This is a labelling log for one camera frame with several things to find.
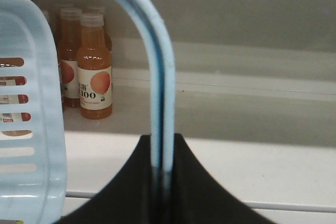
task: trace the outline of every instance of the bottle cap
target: bottle cap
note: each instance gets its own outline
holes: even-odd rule
[[[55,11],[59,12],[62,8],[66,7],[73,7],[74,5],[72,3],[56,3],[55,4]]]
[[[42,10],[43,15],[45,16],[48,23],[50,22],[49,12],[47,10]]]
[[[105,15],[105,6],[88,5],[87,11],[89,13],[99,13],[99,14]]]
[[[104,17],[99,13],[84,13],[80,16],[80,24],[85,27],[102,27]]]
[[[74,7],[66,7],[61,9],[61,19],[67,21],[79,20],[82,10]]]

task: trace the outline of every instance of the plastic handle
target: plastic handle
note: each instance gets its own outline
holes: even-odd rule
[[[173,167],[175,63],[164,22],[150,0],[116,0],[145,44],[151,76],[151,165],[154,196],[169,200]]]

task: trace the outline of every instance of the bottle label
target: bottle label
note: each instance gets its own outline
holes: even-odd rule
[[[75,60],[62,60],[62,80],[64,96],[76,99],[78,95],[78,67]]]
[[[78,68],[80,106],[102,110],[112,104],[111,67],[100,70]]]
[[[25,80],[23,83],[19,80],[18,85],[24,85]],[[17,80],[0,80],[0,86],[15,86],[17,85]],[[18,104],[23,103],[20,102],[20,97],[16,94],[12,95],[0,95],[0,104]],[[21,113],[0,113],[0,123],[9,123],[9,122],[22,122],[23,117]]]
[[[15,86],[15,80],[0,80],[0,86]],[[0,95],[0,104],[18,104],[19,97],[16,94],[8,95]]]

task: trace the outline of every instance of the white shelf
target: white shelf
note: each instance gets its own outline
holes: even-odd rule
[[[104,120],[65,111],[73,197],[98,192],[149,132],[148,89],[114,86],[113,98],[114,114]],[[178,91],[176,131],[220,184],[254,208],[335,212],[335,110],[335,102]]]

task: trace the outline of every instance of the plastic bottle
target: plastic bottle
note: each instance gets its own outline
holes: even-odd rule
[[[54,26],[54,40],[57,45],[62,37],[62,22],[61,22],[61,9],[67,7],[73,7],[71,3],[57,3],[55,4],[55,26]]]
[[[112,113],[112,56],[105,45],[101,14],[81,16],[82,46],[77,53],[80,113],[102,119]]]
[[[106,19],[105,19],[105,7],[104,6],[96,6],[96,5],[89,5],[87,6],[87,11],[89,13],[99,13],[104,17],[104,38],[105,38],[105,45],[107,49],[111,52],[112,51],[112,40],[109,34],[106,31]]]
[[[21,67],[24,64],[22,58],[2,58],[0,59],[0,68],[2,67]],[[0,77],[0,86],[17,86],[26,84],[23,76]],[[0,104],[27,103],[28,96],[18,95],[0,95]],[[23,113],[0,113],[0,122],[22,122],[29,121],[30,114]],[[8,136],[23,136],[31,133],[29,130],[3,131]]]
[[[50,16],[47,10],[42,10],[43,15],[45,16],[48,24],[50,25]],[[59,87],[61,90],[61,101],[62,101],[62,108],[64,108],[64,91],[63,91],[63,81],[62,81],[62,70],[61,70],[61,59],[59,55],[57,55],[57,62],[58,62],[58,75],[59,75]]]
[[[57,55],[61,59],[64,104],[79,107],[78,70],[76,55],[80,48],[81,9],[67,7],[61,9],[62,38],[57,45]]]

